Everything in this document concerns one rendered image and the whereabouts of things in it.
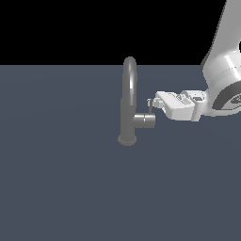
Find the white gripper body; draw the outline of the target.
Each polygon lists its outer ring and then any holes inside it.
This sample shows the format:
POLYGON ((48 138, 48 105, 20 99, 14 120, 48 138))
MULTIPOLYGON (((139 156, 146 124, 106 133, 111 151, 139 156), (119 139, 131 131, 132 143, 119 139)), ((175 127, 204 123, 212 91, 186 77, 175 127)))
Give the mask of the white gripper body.
POLYGON ((190 121, 194 111, 194 103, 184 94, 157 91, 155 97, 163 102, 163 111, 166 116, 175 121, 190 121))

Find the grey gooseneck faucet body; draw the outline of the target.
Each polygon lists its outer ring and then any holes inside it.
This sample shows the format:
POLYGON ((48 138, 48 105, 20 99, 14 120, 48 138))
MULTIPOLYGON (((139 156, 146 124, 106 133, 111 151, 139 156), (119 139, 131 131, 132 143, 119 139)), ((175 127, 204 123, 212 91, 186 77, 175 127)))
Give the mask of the grey gooseneck faucet body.
POLYGON ((137 142, 136 128, 143 128, 144 113, 137 113, 137 63, 129 56, 123 63, 122 97, 120 99, 120 135, 118 142, 132 146, 137 142))

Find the grey faucet handle with lever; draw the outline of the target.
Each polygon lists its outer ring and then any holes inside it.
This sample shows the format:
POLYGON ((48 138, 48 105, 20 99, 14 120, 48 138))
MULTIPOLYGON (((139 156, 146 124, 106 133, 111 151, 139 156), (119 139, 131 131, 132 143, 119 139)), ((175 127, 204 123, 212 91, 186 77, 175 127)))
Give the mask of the grey faucet handle with lever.
POLYGON ((152 112, 153 107, 148 107, 148 112, 144 114, 144 125, 146 128, 153 128, 155 126, 155 114, 152 112))

